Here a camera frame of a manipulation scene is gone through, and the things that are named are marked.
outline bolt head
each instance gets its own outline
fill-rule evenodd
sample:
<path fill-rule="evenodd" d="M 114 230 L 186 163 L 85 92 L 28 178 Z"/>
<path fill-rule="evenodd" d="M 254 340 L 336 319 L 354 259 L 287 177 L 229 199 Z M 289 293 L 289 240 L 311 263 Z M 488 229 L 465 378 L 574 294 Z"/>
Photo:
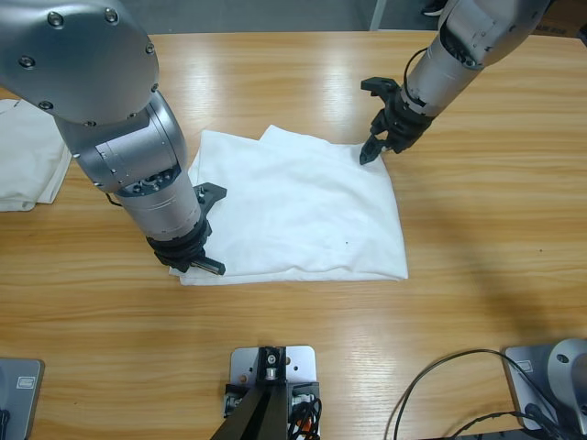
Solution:
<path fill-rule="evenodd" d="M 54 28 L 60 28 L 63 26 L 63 16 L 55 11 L 51 11 L 47 14 L 47 21 Z"/>
<path fill-rule="evenodd" d="M 104 11 L 104 18 L 108 23 L 117 23 L 118 12 L 112 7 L 107 7 Z"/>
<path fill-rule="evenodd" d="M 20 66 L 24 67 L 25 69 L 32 69 L 33 67 L 35 67 L 36 62 L 27 55 L 23 55 L 18 60 L 18 64 L 20 64 Z"/>
<path fill-rule="evenodd" d="M 50 103 L 49 101 L 41 101 L 39 103 L 39 108 L 41 110 L 50 110 L 51 108 L 53 108 L 53 104 Z"/>

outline table surface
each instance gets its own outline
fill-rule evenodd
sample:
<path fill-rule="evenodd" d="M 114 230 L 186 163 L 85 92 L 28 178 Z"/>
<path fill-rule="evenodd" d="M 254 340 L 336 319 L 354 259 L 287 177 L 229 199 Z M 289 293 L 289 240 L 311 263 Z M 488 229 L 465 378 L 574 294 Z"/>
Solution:
<path fill-rule="evenodd" d="M 269 124 L 361 143 L 432 32 L 155 36 L 191 157 L 204 129 Z M 53 205 L 0 214 L 0 355 L 47 364 L 34 438 L 206 439 L 235 347 L 311 345 L 326 439 L 383 438 L 429 362 L 587 336 L 587 56 L 530 37 L 401 155 L 384 157 L 410 279 L 181 287 L 123 210 L 72 164 Z M 9 97 L 0 92 L 0 97 Z M 434 371 L 403 438 L 513 408 L 497 358 Z M 504 418 L 476 431 L 515 428 Z"/>

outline folded cloth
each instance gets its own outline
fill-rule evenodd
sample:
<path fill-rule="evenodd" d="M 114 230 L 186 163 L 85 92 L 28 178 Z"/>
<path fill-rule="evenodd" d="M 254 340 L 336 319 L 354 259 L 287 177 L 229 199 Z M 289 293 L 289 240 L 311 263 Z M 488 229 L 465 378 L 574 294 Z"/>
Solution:
<path fill-rule="evenodd" d="M 51 204 L 72 155 L 51 115 L 25 101 L 0 101 L 0 211 Z"/>
<path fill-rule="evenodd" d="M 360 148 L 275 126 L 260 141 L 204 131 L 189 174 L 228 190 L 205 245 L 227 272 L 172 273 L 183 285 L 407 278 L 389 175 L 381 158 L 359 165 Z"/>

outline black mount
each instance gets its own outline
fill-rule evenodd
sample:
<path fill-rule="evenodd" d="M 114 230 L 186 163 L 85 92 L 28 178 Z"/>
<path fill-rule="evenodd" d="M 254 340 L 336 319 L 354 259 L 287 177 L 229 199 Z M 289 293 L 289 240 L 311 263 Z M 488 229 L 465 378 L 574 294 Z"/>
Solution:
<path fill-rule="evenodd" d="M 185 236 L 179 236 L 170 241 L 157 241 L 150 237 L 147 237 L 147 241 L 164 265 L 184 273 L 191 266 L 196 266 L 216 275 L 224 275 L 226 271 L 224 264 L 208 258 L 205 255 L 204 245 L 212 234 L 212 228 L 206 216 L 217 201 L 227 196 L 227 190 L 213 183 L 202 183 L 194 186 L 194 191 L 202 211 L 194 229 Z"/>
<path fill-rule="evenodd" d="M 401 87 L 389 78 L 370 78 L 360 83 L 361 90 L 379 96 L 385 107 L 371 122 L 371 135 L 360 151 L 360 164 L 377 159 L 384 150 L 392 149 L 401 153 L 410 148 L 426 131 L 434 117 L 420 115 L 409 108 L 401 95 Z M 386 139 L 376 136 L 387 131 Z"/>
<path fill-rule="evenodd" d="M 0 408 L 0 440 L 6 438 L 6 429 L 8 427 L 8 421 L 10 420 L 10 412 Z"/>
<path fill-rule="evenodd" d="M 318 382 L 290 383 L 286 378 L 284 346 L 262 346 L 254 386 L 226 385 L 226 420 L 211 440 L 287 440 L 293 413 L 292 397 L 319 397 Z"/>

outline gray floor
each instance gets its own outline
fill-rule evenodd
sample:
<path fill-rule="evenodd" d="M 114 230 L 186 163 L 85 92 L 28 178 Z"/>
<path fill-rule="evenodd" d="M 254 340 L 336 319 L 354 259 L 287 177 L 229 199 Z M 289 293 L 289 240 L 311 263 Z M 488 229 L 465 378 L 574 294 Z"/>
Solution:
<path fill-rule="evenodd" d="M 376 0 L 122 0 L 150 34 L 368 30 Z M 386 29 L 434 29 L 427 0 L 388 0 Z"/>

